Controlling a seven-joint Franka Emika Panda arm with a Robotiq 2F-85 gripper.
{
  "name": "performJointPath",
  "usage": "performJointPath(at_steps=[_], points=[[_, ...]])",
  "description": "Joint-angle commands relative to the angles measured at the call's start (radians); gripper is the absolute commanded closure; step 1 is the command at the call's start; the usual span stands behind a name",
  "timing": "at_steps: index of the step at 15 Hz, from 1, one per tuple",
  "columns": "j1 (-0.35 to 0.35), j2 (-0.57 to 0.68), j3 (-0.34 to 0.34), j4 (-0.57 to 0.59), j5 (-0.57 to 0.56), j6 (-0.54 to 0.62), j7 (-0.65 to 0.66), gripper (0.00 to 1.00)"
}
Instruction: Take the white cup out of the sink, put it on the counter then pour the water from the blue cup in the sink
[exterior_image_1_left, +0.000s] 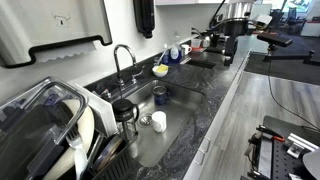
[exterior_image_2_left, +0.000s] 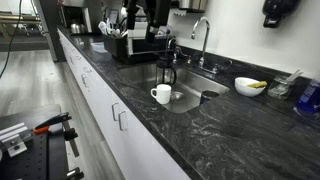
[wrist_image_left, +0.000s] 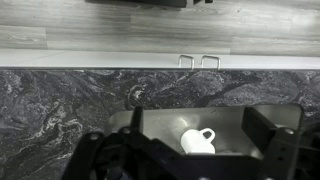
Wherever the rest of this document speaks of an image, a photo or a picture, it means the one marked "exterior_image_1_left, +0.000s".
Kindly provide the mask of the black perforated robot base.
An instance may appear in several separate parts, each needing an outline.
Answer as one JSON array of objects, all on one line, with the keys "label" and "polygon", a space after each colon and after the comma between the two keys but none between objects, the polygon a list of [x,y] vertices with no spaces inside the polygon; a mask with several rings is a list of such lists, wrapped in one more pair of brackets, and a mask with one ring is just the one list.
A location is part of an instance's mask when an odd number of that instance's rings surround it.
[{"label": "black perforated robot base", "polygon": [[320,131],[265,116],[263,126],[285,137],[285,142],[257,132],[244,153],[251,170],[241,180],[320,180]]}]

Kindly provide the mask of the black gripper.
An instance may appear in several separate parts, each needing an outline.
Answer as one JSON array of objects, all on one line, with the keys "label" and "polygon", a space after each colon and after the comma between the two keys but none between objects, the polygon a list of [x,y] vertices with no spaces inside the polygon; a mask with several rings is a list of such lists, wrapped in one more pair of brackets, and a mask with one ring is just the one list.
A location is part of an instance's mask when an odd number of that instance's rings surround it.
[{"label": "black gripper", "polygon": [[225,41],[224,49],[224,65],[230,66],[233,63],[234,55],[238,47],[238,38],[236,36],[229,36]]}]

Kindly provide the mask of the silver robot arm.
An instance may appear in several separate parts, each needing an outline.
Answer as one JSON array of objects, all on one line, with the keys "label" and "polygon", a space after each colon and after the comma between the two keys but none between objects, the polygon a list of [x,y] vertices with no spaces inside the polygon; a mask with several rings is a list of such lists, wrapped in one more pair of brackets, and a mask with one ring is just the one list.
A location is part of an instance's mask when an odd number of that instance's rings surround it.
[{"label": "silver robot arm", "polygon": [[223,52],[225,56],[224,65],[230,66],[233,63],[234,55],[237,51],[238,37],[246,34],[249,17],[255,0],[229,0],[225,13],[223,14],[223,19],[219,21],[217,15],[225,1],[226,0],[223,0],[220,3],[213,15],[209,23],[209,29],[219,29],[219,31],[227,37]]}]

